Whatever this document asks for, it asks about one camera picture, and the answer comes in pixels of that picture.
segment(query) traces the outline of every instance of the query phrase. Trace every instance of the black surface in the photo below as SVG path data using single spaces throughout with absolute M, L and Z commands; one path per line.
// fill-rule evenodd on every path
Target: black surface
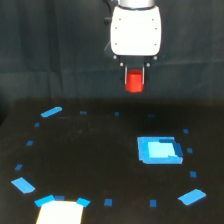
M 68 101 L 62 112 L 40 117 L 58 105 L 20 102 L 0 129 L 0 223 L 35 223 L 34 201 L 50 194 L 91 200 L 82 224 L 222 223 L 223 108 Z M 156 118 L 147 118 L 151 113 Z M 36 122 L 40 128 L 34 128 Z M 143 164 L 138 136 L 175 136 L 183 165 Z M 28 140 L 33 146 L 26 146 Z M 14 170 L 17 164 L 23 164 L 21 171 Z M 11 184 L 21 176 L 36 188 L 33 193 L 24 195 Z M 195 188 L 207 198 L 188 207 L 177 200 Z M 113 207 L 104 207 L 105 198 L 113 199 Z M 150 199 L 157 200 L 157 208 L 149 207 Z

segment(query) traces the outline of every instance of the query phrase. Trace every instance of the blue tape square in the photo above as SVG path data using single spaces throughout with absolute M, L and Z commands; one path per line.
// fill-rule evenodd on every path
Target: blue tape square
M 184 134 L 189 134 L 189 130 L 188 129 L 183 129 Z
M 35 188 L 22 177 L 11 181 L 11 183 L 24 194 L 31 193 L 35 190 Z
M 193 149 L 192 148 L 188 148 L 187 151 L 188 151 L 188 153 L 193 153 Z
M 113 200 L 112 199 L 105 199 L 104 206 L 112 206 Z
M 90 203 L 90 201 L 83 199 L 83 198 L 79 198 L 76 202 L 79 205 L 82 205 L 83 207 L 87 207 Z
M 202 198 L 206 197 L 206 194 L 198 189 L 195 189 L 181 197 L 178 200 L 182 201 L 185 205 L 190 205 Z
M 55 201 L 64 201 L 65 200 L 65 196 L 56 195 L 56 196 L 54 196 L 54 199 L 55 199 Z
M 150 207 L 156 208 L 157 207 L 157 201 L 156 200 L 150 200 Z
M 37 207 L 41 207 L 42 205 L 51 202 L 51 201 L 55 201 L 54 196 L 53 195 L 49 195 L 45 198 L 41 198 L 39 200 L 36 200 L 34 203 L 37 205 Z
M 156 115 L 155 115 L 155 114 L 148 114 L 148 117 L 149 117 L 149 118 L 155 118 Z
M 39 128 L 40 127 L 40 123 L 35 123 L 34 127 L 35 128 Z
M 197 173 L 195 171 L 190 172 L 191 177 L 197 178 Z
M 31 146 L 31 145 L 33 145 L 33 141 L 28 141 L 28 142 L 26 143 L 26 145 L 27 145 L 27 146 Z
M 80 114 L 87 115 L 87 111 L 80 111 Z
M 174 137 L 139 137 L 138 139 L 138 151 L 139 151 L 139 160 L 143 161 L 146 164 L 182 164 L 183 158 L 178 156 L 168 156 L 164 158 L 155 158 L 150 157 L 150 149 L 149 149 L 149 143 L 150 142 L 164 142 L 164 143 L 175 143 Z M 180 151 L 181 147 L 178 145 L 179 143 L 175 143 L 176 149 L 179 146 L 179 154 L 181 154 L 182 150 Z
M 21 170 L 22 166 L 23 166 L 22 164 L 18 164 L 18 165 L 16 166 L 15 170 Z

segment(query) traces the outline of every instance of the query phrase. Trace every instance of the blue tape marker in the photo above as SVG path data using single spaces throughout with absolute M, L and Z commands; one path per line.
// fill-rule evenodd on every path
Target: blue tape marker
M 54 196 L 55 201 L 64 201 L 65 196 Z
M 35 123 L 34 127 L 35 128 L 39 128 L 40 127 L 40 123 Z
M 48 111 L 42 113 L 41 116 L 42 117 L 49 117 L 49 116 L 51 116 L 53 114 L 56 114 L 56 113 L 58 113 L 60 111 L 62 111 L 62 108 L 61 107 L 55 107 L 55 108 L 53 108 L 51 110 L 48 110 Z
M 87 115 L 87 111 L 80 111 L 80 114 Z
M 195 171 L 190 172 L 191 177 L 197 178 L 197 173 Z
M 22 168 L 22 164 L 18 164 L 17 166 L 16 166 L 16 168 L 15 168 L 15 170 L 20 170 L 21 168 Z
M 174 151 L 177 156 L 184 156 L 181 145 L 179 143 L 173 143 Z
M 28 142 L 26 143 L 26 145 L 27 145 L 27 146 L 31 146 L 31 145 L 33 145 L 33 141 L 28 141 Z
M 39 200 L 36 200 L 34 203 L 37 205 L 37 207 L 41 207 L 42 205 L 50 202 L 50 201 L 55 201 L 54 196 L 53 195 L 49 195 L 45 198 L 41 198 Z
M 190 205 L 202 198 L 206 197 L 206 194 L 198 189 L 195 189 L 181 197 L 178 200 L 182 201 L 185 205 Z
M 170 140 L 172 143 L 174 137 L 139 137 L 138 139 L 139 160 L 146 164 L 182 164 L 183 158 L 168 156 L 166 158 L 150 158 L 149 142 L 160 142 L 161 140 Z
M 113 200 L 112 199 L 105 199 L 104 206 L 112 206 Z
M 189 130 L 188 129 L 183 129 L 184 134 L 189 134 Z
M 188 151 L 188 153 L 193 153 L 193 149 L 192 148 L 188 148 L 187 151 Z
M 83 198 L 79 198 L 76 202 L 79 205 L 82 205 L 83 207 L 87 207 L 90 203 L 90 201 L 83 199 Z
M 149 117 L 149 118 L 155 118 L 156 115 L 155 115 L 155 114 L 148 114 L 148 117 Z
M 150 207 L 156 208 L 157 207 L 157 201 L 156 200 L 150 200 Z
M 22 177 L 11 181 L 11 183 L 24 194 L 31 193 L 35 190 L 35 188 Z

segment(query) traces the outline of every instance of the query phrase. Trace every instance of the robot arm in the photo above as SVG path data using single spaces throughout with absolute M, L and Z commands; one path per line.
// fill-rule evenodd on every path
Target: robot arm
M 104 0 L 111 11 L 110 49 L 113 58 L 124 67 L 126 90 L 141 92 L 149 73 L 151 57 L 158 54 L 161 45 L 161 18 L 155 0 Z M 133 59 L 139 62 L 134 70 L 128 70 Z M 130 87 L 130 78 L 134 87 Z

